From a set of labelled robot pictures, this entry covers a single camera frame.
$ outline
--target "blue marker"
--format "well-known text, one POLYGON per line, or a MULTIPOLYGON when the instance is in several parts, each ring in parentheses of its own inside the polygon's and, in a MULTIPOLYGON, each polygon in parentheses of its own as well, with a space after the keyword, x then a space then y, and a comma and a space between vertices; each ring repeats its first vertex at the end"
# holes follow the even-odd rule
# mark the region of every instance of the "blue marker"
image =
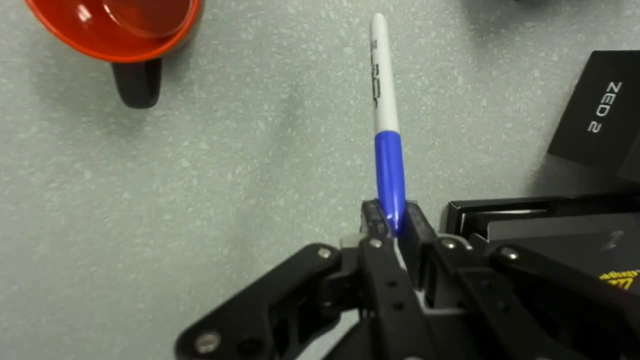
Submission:
POLYGON ((393 234, 406 209, 401 140, 395 110, 395 90, 387 28, 381 14, 371 20, 371 81, 376 106, 376 178, 377 199, 393 234))

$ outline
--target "table surface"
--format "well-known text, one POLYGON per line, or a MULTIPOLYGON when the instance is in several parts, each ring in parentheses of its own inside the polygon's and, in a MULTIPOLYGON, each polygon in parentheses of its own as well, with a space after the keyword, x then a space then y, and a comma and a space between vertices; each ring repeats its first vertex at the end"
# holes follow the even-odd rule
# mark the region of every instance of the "table surface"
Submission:
POLYGON ((590 52, 640 46, 637 0, 206 0, 151 110, 0 0, 1 357, 167 360, 255 276, 356 231, 376 196, 373 11, 433 223, 447 199, 628 186, 546 147, 590 52))

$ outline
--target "black metal bracket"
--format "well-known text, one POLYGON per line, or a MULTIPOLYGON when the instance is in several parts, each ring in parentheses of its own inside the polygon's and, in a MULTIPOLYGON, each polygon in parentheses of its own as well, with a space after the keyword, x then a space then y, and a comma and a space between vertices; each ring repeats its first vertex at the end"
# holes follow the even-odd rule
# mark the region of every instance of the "black metal bracket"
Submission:
POLYGON ((470 215, 452 223, 458 234, 438 238, 421 209, 408 201, 393 240, 379 203, 361 201, 357 243, 302 247, 181 331, 175 356, 295 357, 332 330, 342 312, 357 310, 359 321, 326 357, 636 360, 640 299, 525 247, 502 246, 485 254, 476 231, 492 215, 534 213, 522 208, 543 215, 571 208, 640 209, 637 199, 597 203, 527 199, 510 201, 503 212, 497 201, 489 209, 459 203, 452 212, 470 215))

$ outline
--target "black object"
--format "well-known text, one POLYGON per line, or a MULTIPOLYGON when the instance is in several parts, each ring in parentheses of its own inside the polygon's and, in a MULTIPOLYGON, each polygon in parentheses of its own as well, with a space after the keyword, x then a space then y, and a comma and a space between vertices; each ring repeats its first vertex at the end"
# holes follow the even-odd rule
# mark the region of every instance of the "black object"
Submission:
POLYGON ((640 180, 640 52, 593 52, 549 154, 640 180))
POLYGON ((397 235, 406 270, 377 201, 363 201, 357 243, 342 250, 306 246, 192 323, 178 337, 175 356, 295 357, 337 323, 342 312, 357 310, 359 321, 326 357, 640 357, 636 295, 520 243, 489 247, 485 241, 492 215, 640 208, 636 198, 619 199, 453 201, 447 227, 455 231, 450 235, 436 235, 410 201, 397 235))
POLYGON ((118 94, 129 108, 151 108, 160 97, 161 59, 112 63, 118 94))
POLYGON ((452 201, 446 231, 485 251, 517 243, 640 295, 640 198, 532 198, 452 201))

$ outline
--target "gray speckled surface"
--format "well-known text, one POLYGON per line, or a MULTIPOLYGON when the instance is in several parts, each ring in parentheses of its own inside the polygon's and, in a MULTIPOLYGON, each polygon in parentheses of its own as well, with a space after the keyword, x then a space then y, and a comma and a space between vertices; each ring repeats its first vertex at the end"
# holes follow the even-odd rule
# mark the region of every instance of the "gray speckled surface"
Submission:
POLYGON ((171 357, 192 319, 353 231, 373 196, 373 11, 430 220, 619 186, 543 152, 587 53, 640 46, 637 0, 208 0, 148 111, 0 0, 0 357, 171 357))

